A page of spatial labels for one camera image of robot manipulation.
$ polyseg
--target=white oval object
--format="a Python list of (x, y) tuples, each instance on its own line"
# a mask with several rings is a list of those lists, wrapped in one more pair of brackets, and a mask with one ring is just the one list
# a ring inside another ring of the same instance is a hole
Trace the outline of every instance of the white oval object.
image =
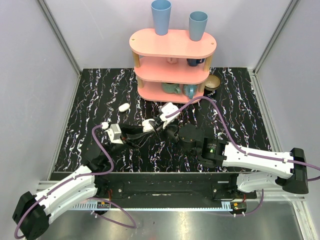
[(124, 103), (121, 106), (119, 106), (119, 112), (123, 113), (123, 112), (127, 111), (129, 108), (130, 108), (130, 104)]

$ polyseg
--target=black marble tabletop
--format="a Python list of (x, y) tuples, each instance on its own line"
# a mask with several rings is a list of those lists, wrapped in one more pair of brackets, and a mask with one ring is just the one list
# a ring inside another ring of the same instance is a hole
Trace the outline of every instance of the black marble tabletop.
[[(270, 143), (259, 110), (255, 92), (246, 68), (212, 68), (211, 74), (221, 79), (215, 94), (205, 91), (216, 102), (234, 140), (250, 148), (270, 151)], [(130, 103), (130, 109), (119, 112), (118, 107)], [(94, 140), (91, 130), (101, 122), (139, 125), (159, 113), (163, 102), (142, 99), (132, 68), (84, 69), (75, 96), (54, 172), (73, 172)], [(187, 107), (175, 120), (182, 126), (191, 123), (205, 130), (212, 138), (227, 140), (226, 132), (216, 110), (206, 100)], [(101, 130), (98, 138), (108, 142)], [(195, 157), (165, 139), (152, 138), (140, 149), (126, 147), (112, 154), (115, 172), (243, 172), (239, 167), (207, 168)]]

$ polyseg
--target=shelf tier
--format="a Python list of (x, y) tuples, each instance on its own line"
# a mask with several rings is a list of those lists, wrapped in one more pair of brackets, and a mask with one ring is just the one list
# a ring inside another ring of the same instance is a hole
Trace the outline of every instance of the shelf tier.
[(168, 63), (166, 57), (145, 56), (140, 58), (140, 67), (134, 68), (135, 74), (147, 82), (200, 84), (209, 76), (204, 71), (204, 63), (189, 66), (185, 58), (177, 63)]
[(138, 55), (182, 59), (204, 59), (217, 47), (215, 38), (206, 32), (200, 41), (192, 41), (188, 30), (169, 29), (166, 35), (157, 35), (153, 28), (136, 31), (129, 44)]
[[(172, 102), (172, 103), (179, 103), (179, 104), (185, 104), (189, 102), (189, 98), (185, 96), (182, 93), (182, 85), (181, 93), (180, 94), (169, 94), (165, 93), (162, 90), (161, 82), (152, 82), (152, 81), (144, 81), (144, 87), (140, 88), (138, 87), (138, 93), (139, 95), (147, 101), (153, 101), (153, 102)], [(196, 92), (195, 97), (203, 96), (204, 93)]]

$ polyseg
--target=blue tumbler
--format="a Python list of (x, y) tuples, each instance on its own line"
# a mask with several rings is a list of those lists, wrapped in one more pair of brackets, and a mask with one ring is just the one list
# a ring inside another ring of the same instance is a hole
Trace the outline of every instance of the blue tumbler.
[(171, 2), (167, 0), (155, 0), (151, 4), (155, 33), (166, 35), (169, 30)]
[(194, 11), (189, 16), (189, 37), (192, 41), (200, 41), (205, 33), (208, 15), (203, 11)]

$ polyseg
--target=gray floor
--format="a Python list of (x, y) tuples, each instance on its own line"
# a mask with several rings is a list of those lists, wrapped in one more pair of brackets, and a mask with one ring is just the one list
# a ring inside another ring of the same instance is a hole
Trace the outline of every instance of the gray floor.
[[(257, 206), (249, 202), (249, 210)], [(130, 212), (138, 229), (95, 219), (88, 212), (67, 211), (41, 240), (302, 240), (293, 207), (288, 202), (265, 202), (246, 217), (225, 217), (209, 212)], [(107, 217), (130, 224), (120, 211)]]

